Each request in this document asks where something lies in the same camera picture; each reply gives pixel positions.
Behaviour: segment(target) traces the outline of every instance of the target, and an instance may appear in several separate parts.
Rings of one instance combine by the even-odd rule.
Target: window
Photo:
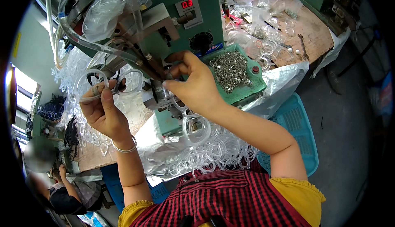
[[[25,149],[27,142],[28,142],[26,132],[14,124],[12,125],[12,128],[14,129],[15,137],[17,138],[17,141],[19,142],[19,147],[21,148],[22,153],[24,153],[24,149]]]
[[[29,78],[17,67],[15,67],[15,78],[18,85],[17,107],[20,111],[28,113],[32,107],[32,97],[36,91],[37,82]]]

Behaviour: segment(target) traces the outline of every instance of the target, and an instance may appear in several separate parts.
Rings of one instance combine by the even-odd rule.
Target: digital display
[[[181,2],[181,6],[182,6],[183,9],[185,9],[187,7],[191,7],[193,5],[194,4],[192,3],[192,0],[187,0],[187,1]]]

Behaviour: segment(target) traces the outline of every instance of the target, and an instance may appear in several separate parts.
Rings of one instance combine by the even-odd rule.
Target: silver bracelet
[[[131,149],[129,149],[129,150],[122,150],[122,149],[119,149],[118,147],[116,147],[116,146],[114,145],[114,143],[113,143],[114,148],[115,148],[117,151],[122,152],[122,153],[129,153],[129,152],[132,152],[132,151],[136,150],[136,147],[137,147],[136,138],[135,138],[133,135],[131,136],[131,138],[132,138],[133,141],[134,141],[134,146],[133,146]]]

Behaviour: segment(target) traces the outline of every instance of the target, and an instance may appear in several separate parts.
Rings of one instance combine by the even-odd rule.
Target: finger
[[[199,58],[197,56],[195,56],[189,50],[175,52],[173,54],[170,54],[165,59],[166,63],[172,63],[172,62],[176,62],[176,61],[184,61],[185,65],[187,65],[188,67],[191,67],[192,70],[194,69],[194,67],[202,66],[202,64],[204,65],[204,63],[201,62],[199,60]]]
[[[184,60],[185,53],[188,53],[188,52],[190,53],[189,50],[183,50],[183,51],[172,53],[168,57],[165,58],[165,62],[166,63],[173,63],[173,62],[177,62],[177,61],[182,61],[182,60]]]
[[[110,89],[114,88],[115,85],[116,85],[116,79],[111,79],[111,80],[109,80],[109,81],[108,81],[108,85],[109,85]],[[104,88],[105,88],[104,82],[100,82],[100,83],[94,85],[93,87],[96,87],[96,86],[97,86],[97,88],[98,88],[99,93],[101,94],[101,92],[102,92],[102,91],[104,90]],[[93,88],[93,87],[89,88],[89,91],[87,91],[87,92],[86,92],[84,95],[82,95],[82,96],[83,96],[83,97],[93,97],[93,92],[92,92],[92,88]]]
[[[163,81],[162,85],[169,91],[171,91],[174,95],[180,96],[183,88],[185,87],[185,82],[179,82],[175,80],[166,80]]]
[[[182,62],[170,68],[170,73],[173,78],[178,78],[180,75],[190,75],[191,70]]]
[[[124,91],[124,90],[126,90],[126,78],[123,78],[118,85],[118,91]]]
[[[109,80],[108,84],[111,88],[114,88],[116,85],[116,79]],[[104,89],[104,82],[100,82],[97,85],[99,86],[98,91],[101,94],[101,92]],[[83,96],[93,97],[92,88],[89,91],[87,91]],[[81,106],[82,113],[84,114],[84,116],[89,122],[94,123],[100,117],[100,113],[102,112],[102,110],[98,111],[95,108],[96,106],[100,105],[100,99],[93,100],[91,102],[79,102],[79,105]]]
[[[101,105],[103,106],[104,113],[106,114],[106,120],[116,121],[118,109],[114,105],[113,93],[110,88],[105,88],[101,93]]]

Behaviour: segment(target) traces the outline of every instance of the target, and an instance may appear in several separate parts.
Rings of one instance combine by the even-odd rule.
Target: concrete floor
[[[331,66],[340,72],[357,54],[347,43]],[[327,199],[322,204],[323,227],[342,226],[348,220],[359,204],[356,198],[367,178],[373,114],[363,75],[361,64],[353,66],[340,78],[343,94],[337,95],[321,70],[314,79],[306,75],[296,91],[303,101],[318,149],[319,166],[309,181]],[[170,181],[166,188],[174,189],[176,184],[177,180]],[[119,215],[116,208],[102,209],[100,213],[116,226]]]

